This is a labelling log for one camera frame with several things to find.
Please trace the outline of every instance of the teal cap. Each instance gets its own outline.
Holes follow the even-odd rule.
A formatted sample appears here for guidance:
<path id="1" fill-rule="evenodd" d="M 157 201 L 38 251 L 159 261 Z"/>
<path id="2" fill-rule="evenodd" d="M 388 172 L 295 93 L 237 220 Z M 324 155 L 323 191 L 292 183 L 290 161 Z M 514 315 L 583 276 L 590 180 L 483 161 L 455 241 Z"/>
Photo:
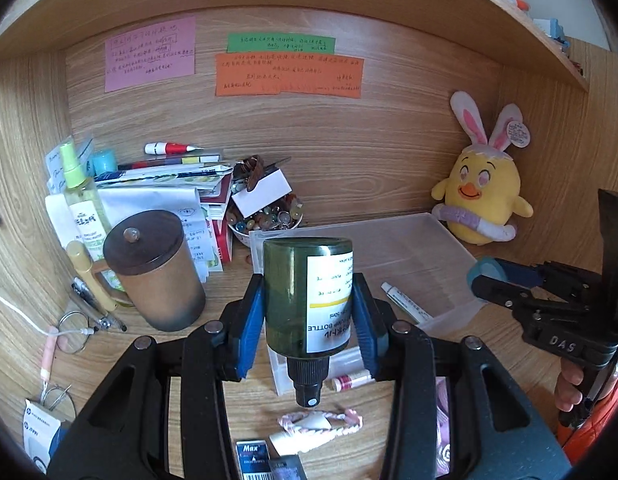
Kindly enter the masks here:
<path id="1" fill-rule="evenodd" d="M 73 142 L 65 142 L 60 146 L 60 160 L 62 161 L 62 169 L 64 170 L 64 179 L 67 187 L 78 187 L 87 179 L 75 153 Z"/>

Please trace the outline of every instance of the orange sleeve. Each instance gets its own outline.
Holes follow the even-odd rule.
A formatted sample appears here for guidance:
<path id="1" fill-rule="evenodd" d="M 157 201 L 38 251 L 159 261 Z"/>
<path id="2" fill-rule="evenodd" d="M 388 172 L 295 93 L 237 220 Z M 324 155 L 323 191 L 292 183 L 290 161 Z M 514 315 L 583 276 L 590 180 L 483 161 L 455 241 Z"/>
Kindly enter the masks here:
<path id="1" fill-rule="evenodd" d="M 558 442 L 562 446 L 571 464 L 575 464 L 584 455 L 593 441 L 598 437 L 618 405 L 618 381 L 613 391 L 600 400 L 591 415 L 575 433 L 558 425 Z"/>

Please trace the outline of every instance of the plush chick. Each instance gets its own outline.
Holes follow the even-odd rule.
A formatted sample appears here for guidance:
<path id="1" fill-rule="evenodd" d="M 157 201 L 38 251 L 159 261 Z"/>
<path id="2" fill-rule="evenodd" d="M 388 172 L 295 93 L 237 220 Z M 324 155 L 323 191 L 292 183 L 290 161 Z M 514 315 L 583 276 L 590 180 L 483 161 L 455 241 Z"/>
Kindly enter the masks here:
<path id="1" fill-rule="evenodd" d="M 506 127 L 511 121 L 522 123 L 522 113 L 517 106 L 507 105 L 487 142 L 473 99 L 465 92 L 456 92 L 451 105 L 472 144 L 462 150 L 449 177 L 432 189 L 435 200 L 444 199 L 444 206 L 437 205 L 433 213 L 447 222 L 456 237 L 470 244 L 511 240 L 516 229 L 506 222 L 512 213 L 523 217 L 534 213 L 519 195 L 518 168 L 504 152 L 510 144 Z"/>

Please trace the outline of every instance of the barcode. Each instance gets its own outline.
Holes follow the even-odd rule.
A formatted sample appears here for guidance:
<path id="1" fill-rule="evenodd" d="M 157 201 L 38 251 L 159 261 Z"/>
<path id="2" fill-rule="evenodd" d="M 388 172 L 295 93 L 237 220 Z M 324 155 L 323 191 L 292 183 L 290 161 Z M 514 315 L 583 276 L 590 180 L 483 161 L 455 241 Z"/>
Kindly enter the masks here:
<path id="1" fill-rule="evenodd" d="M 242 473 L 242 480 L 274 480 L 271 473 Z"/>

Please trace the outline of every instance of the blue gripper pad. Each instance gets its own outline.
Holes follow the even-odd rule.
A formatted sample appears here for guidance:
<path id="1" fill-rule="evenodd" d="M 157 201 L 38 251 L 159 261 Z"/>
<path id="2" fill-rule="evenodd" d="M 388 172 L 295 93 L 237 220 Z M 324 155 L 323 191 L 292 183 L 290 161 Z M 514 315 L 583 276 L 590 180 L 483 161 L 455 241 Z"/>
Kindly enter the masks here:
<path id="1" fill-rule="evenodd" d="M 473 280 L 478 276 L 487 276 L 499 282 L 514 283 L 526 288 L 542 286 L 544 281 L 533 267 L 515 264 L 499 258 L 491 258 L 490 256 L 478 258 L 473 267 L 469 269 L 467 273 L 469 289 Z"/>
<path id="2" fill-rule="evenodd" d="M 371 372 L 372 377 L 375 377 L 380 369 L 380 358 L 389 348 L 389 333 L 382 313 L 361 272 L 353 275 L 352 294 L 352 317 L 358 335 L 362 361 L 364 361 L 364 368 Z"/>
<path id="3" fill-rule="evenodd" d="M 240 311 L 240 315 L 245 317 L 240 320 L 242 334 L 239 339 L 240 350 L 236 373 L 238 377 L 244 379 L 256 359 L 258 340 L 265 320 L 264 279 L 262 274 L 254 274 L 251 277 L 247 291 L 240 303 Z"/>

